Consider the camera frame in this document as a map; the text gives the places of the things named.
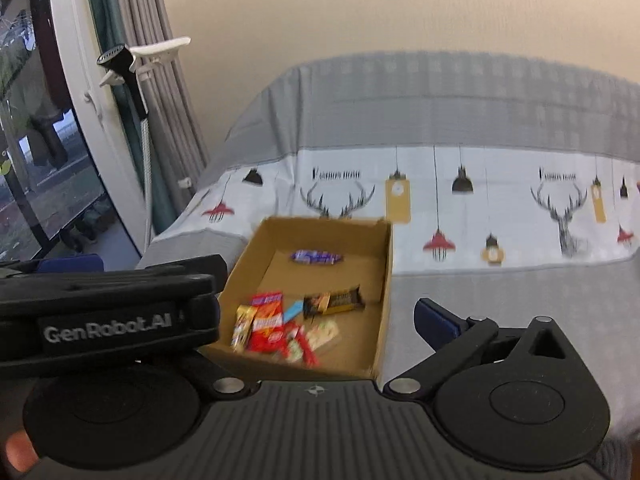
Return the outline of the person's hand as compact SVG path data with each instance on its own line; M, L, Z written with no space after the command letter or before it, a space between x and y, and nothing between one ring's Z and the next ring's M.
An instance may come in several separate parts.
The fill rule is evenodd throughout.
M3 448L3 468L9 479L24 474L39 462L32 440L24 429L14 431L6 439Z

